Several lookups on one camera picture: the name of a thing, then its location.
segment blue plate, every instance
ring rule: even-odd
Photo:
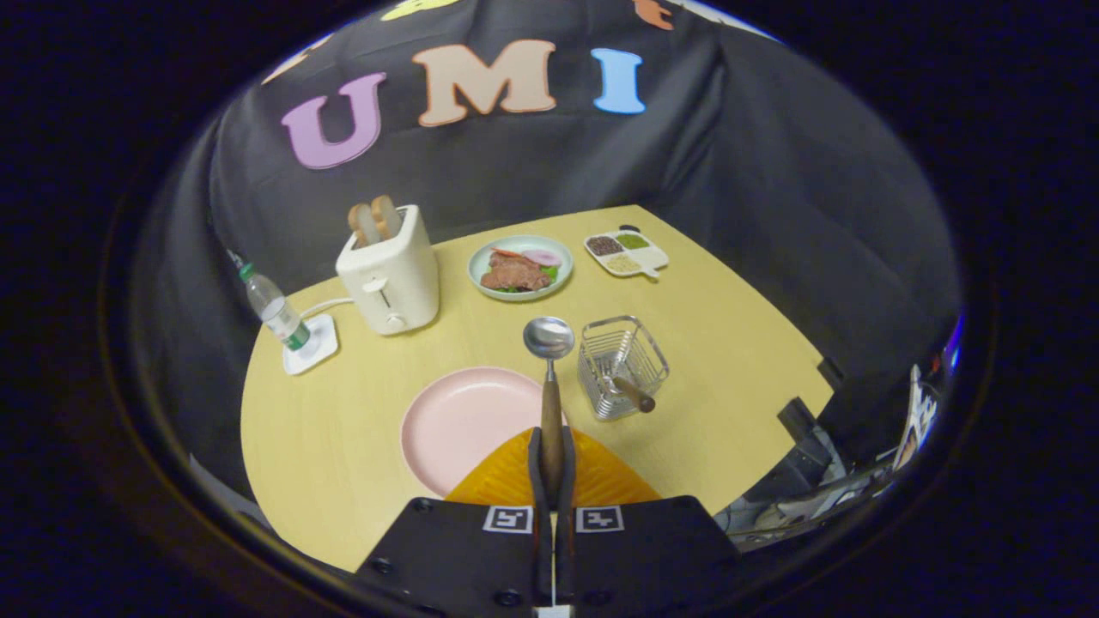
[[[513,251],[515,253],[522,253],[524,251],[535,249],[555,253],[558,257],[560,257],[560,266],[557,267],[557,280],[534,291],[499,291],[480,285],[481,276],[489,271],[488,260],[492,255],[492,247],[502,249],[504,251]],[[469,280],[471,280],[473,284],[477,286],[477,289],[481,290],[486,296],[490,296],[499,300],[506,300],[508,302],[537,300],[544,296],[550,296],[551,294],[557,291],[560,286],[565,285],[565,282],[567,282],[568,277],[573,274],[573,254],[565,245],[545,236],[507,236],[492,241],[477,250],[473,257],[469,258],[468,273]]]

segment cable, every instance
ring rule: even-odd
[[[324,302],[320,302],[318,305],[313,305],[309,309],[306,309],[304,311],[302,311],[301,312],[301,318],[304,319],[310,313],[314,313],[317,311],[320,311],[321,309],[328,309],[329,307],[333,307],[333,306],[336,306],[336,305],[343,305],[345,302],[355,302],[355,299],[353,299],[353,298],[333,298],[332,300],[325,300]]]

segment metal utensil holder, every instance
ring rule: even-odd
[[[637,412],[613,378],[632,382],[653,396],[668,377],[668,362],[637,318],[620,316],[592,322],[580,333],[580,383],[602,421]]]

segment wooden table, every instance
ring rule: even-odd
[[[617,278],[582,246],[586,236],[637,225],[668,254],[659,280]],[[469,256],[495,239],[541,234],[563,242],[576,267],[556,294],[509,304],[480,294]],[[354,305],[329,309],[340,351],[288,376],[279,342],[256,338],[244,384],[241,438],[248,479],[275,530],[304,553],[356,570],[404,504],[432,496],[409,471],[400,446],[404,410],[420,390],[476,365],[509,367],[540,380],[545,363],[522,343],[533,317],[563,318],[577,331],[634,314],[671,368],[651,415],[595,419],[577,379],[574,352],[557,363],[569,423],[599,440],[664,496],[690,494],[717,512],[766,474],[792,440],[776,415],[801,397],[819,413],[832,395],[817,371],[821,354],[735,273],[636,206],[566,214],[435,245],[441,279],[437,320],[382,336]],[[346,297],[338,278],[290,297],[298,310]]]

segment meat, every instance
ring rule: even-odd
[[[550,275],[543,273],[537,264],[523,256],[515,257],[493,252],[488,265],[491,269],[481,276],[481,285],[487,288],[513,287],[534,291],[553,283]]]

